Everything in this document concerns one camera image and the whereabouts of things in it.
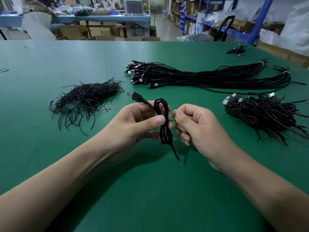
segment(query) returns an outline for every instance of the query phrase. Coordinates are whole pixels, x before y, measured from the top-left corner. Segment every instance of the white cable tie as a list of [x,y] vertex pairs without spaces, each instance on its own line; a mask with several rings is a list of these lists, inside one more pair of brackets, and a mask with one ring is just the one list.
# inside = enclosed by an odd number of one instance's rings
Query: white cable tie
[[[265,63],[264,63],[263,61],[259,61],[259,62],[263,63],[263,67],[265,66]],[[258,63],[259,63],[259,62],[258,62]]]

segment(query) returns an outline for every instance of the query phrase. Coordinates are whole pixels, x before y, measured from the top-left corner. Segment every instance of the blue tablecloth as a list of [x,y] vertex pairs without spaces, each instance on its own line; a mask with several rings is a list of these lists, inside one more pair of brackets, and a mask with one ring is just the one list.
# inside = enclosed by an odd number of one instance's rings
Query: blue tablecloth
[[[21,27],[22,16],[17,14],[0,15],[0,27]],[[151,15],[104,15],[104,16],[58,16],[59,23],[71,24],[76,21],[93,22],[134,22],[142,27],[149,28]]]

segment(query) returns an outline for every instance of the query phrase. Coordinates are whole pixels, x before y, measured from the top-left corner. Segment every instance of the blue shelving unit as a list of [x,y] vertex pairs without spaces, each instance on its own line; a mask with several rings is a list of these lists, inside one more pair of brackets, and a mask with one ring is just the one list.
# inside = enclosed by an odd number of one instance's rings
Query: blue shelving unit
[[[209,13],[209,6],[210,6],[210,2],[211,1],[219,1],[219,0],[208,0],[207,1],[205,17]],[[225,1],[227,1],[227,0],[220,0],[220,1],[222,1],[222,5],[221,5],[221,10],[222,10],[223,7],[224,7]],[[252,45],[254,43],[255,39],[259,36],[260,29],[261,29],[261,27],[263,25],[263,21],[264,21],[266,15],[267,15],[267,12],[268,12],[271,4],[272,4],[272,1],[273,0],[265,0],[265,2],[263,4],[263,7],[262,7],[262,9],[260,11],[260,14],[259,14],[259,16],[257,18],[257,22],[255,23],[255,26],[254,26],[251,34],[245,34],[245,33],[239,32],[239,31],[237,31],[235,29],[227,30],[227,34],[230,34],[230,35],[232,35],[234,37],[237,37],[237,38],[240,38],[242,40],[245,40],[247,43]],[[202,2],[203,2],[203,0],[200,0],[199,10],[198,11],[200,11],[200,9],[201,9]],[[234,0],[234,4],[232,6],[232,9],[236,8],[237,2],[238,2],[238,0]],[[185,18],[192,19],[192,20],[195,20],[195,21],[197,19],[195,16],[192,16],[192,15],[185,15]],[[210,26],[210,27],[214,26],[214,24],[212,22],[208,22],[208,21],[205,21],[204,24],[207,25],[207,26]]]
[[184,7],[186,7],[186,5],[184,3],[181,3],[180,7],[181,7],[180,9],[180,31],[183,34],[184,33],[184,20],[185,20]]

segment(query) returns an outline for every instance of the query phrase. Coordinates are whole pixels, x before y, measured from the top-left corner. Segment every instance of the green table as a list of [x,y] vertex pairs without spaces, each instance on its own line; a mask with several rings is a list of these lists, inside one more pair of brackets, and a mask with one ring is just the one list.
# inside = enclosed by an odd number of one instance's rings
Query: green table
[[[269,58],[261,77],[278,74],[272,66],[288,63],[252,48],[247,56],[224,54],[233,42],[96,42],[96,41],[2,41],[0,68],[1,139],[0,194],[51,165],[85,142],[78,127],[59,131],[58,118],[48,110],[62,87],[122,80],[125,91],[142,94],[147,100],[164,98],[172,109],[191,103],[211,109],[230,137],[261,164],[305,192],[309,191],[309,142],[284,132],[290,150],[273,142],[225,112],[228,94],[194,87],[147,89],[133,86],[123,71],[130,60],[162,62],[180,70],[214,70],[222,65],[242,65]],[[291,66],[293,80],[309,83],[309,72]],[[277,92],[285,101],[309,98],[308,87],[291,84]],[[101,130],[117,112],[133,101],[122,93],[111,110],[99,116],[95,127],[83,123],[90,137]],[[297,107],[309,114],[308,103]],[[297,117],[299,124],[309,121]],[[194,147],[181,143],[173,131],[171,147],[158,140],[143,140],[134,157],[106,170],[88,183],[52,223],[50,231],[264,231],[270,227],[236,185],[212,169]]]

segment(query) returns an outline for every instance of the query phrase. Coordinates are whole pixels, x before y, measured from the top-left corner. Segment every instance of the floor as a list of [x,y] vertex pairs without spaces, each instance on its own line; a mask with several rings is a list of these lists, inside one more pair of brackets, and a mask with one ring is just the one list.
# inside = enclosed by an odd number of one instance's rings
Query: floor
[[[164,19],[163,14],[152,15],[151,25],[157,28],[157,37],[160,37],[162,41],[176,41],[176,37],[182,36],[177,27],[171,21]],[[5,27],[0,28],[8,40],[27,40],[30,39],[28,34],[19,30],[11,30]],[[123,40],[122,37],[116,37],[115,40]]]

